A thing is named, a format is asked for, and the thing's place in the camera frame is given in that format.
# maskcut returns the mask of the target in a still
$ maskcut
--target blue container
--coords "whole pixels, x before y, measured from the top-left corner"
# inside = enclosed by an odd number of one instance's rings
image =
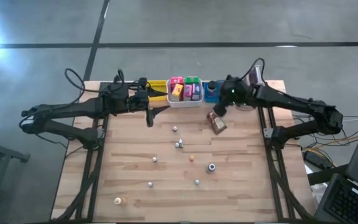
[[[204,84],[204,100],[207,103],[219,103],[219,91],[223,80],[209,81]]]

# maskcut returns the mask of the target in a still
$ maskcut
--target small ball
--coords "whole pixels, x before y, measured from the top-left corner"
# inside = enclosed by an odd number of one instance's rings
[[[116,198],[116,199],[114,199],[114,203],[116,205],[120,205],[122,203],[122,199],[121,198]]]

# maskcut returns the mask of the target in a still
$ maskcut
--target wood grain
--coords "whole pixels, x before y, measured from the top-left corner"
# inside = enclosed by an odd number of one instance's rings
[[[285,91],[281,80],[270,86]],[[86,82],[97,90],[99,82]],[[85,93],[81,101],[95,97]],[[167,102],[152,102],[151,106]],[[269,171],[256,111],[227,110],[228,128],[214,135],[206,114],[213,105],[169,108],[148,128],[144,113],[110,117],[94,211],[95,222],[252,222],[275,221]],[[293,124],[291,112],[274,108],[278,125]],[[76,118],[74,125],[87,128],[89,118]],[[172,127],[178,127],[174,133]],[[183,140],[184,148],[174,144]],[[70,143],[68,153],[80,144]],[[195,161],[188,158],[194,155]],[[151,158],[157,156],[158,162]],[[290,188],[300,203],[314,213],[314,204],[300,149],[283,150]],[[74,199],[81,184],[86,151],[72,154],[64,163],[52,218],[58,217]],[[213,162],[216,171],[206,173]],[[116,206],[114,198],[127,199]],[[88,209],[89,193],[84,214]],[[284,211],[285,200],[282,199]]]

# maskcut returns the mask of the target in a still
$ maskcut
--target yellow object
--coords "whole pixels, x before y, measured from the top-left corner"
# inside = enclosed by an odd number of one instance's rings
[[[166,93],[167,92],[167,81],[166,80],[149,80],[150,85],[154,90]],[[164,101],[167,100],[166,96],[149,97],[150,101]]]
[[[171,98],[176,99],[174,101],[179,101],[182,91],[183,91],[183,85],[175,84],[175,87],[173,88],[172,93],[171,93]]]

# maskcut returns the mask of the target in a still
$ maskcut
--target brown bottle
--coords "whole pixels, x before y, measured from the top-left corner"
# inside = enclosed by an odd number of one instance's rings
[[[211,123],[212,130],[216,135],[218,135],[219,133],[221,133],[223,130],[227,128],[223,120],[214,111],[209,112],[206,117]]]

